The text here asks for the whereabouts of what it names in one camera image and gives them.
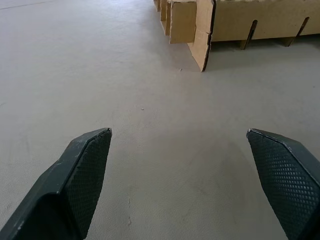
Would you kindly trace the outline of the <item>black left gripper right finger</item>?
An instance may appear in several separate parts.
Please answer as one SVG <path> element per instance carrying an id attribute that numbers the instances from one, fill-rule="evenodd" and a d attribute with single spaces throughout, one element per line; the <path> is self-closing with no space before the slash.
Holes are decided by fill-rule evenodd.
<path id="1" fill-rule="evenodd" d="M 250 128 L 259 180 L 285 235 L 290 240 L 320 238 L 320 162 L 300 142 Z"/>

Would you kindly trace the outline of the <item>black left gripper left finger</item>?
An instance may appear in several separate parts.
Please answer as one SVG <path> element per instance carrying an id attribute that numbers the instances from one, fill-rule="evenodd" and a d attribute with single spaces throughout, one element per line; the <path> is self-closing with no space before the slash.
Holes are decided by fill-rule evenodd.
<path id="1" fill-rule="evenodd" d="M 110 128 L 74 138 L 33 184 L 0 231 L 2 240 L 84 240 L 101 194 Z"/>

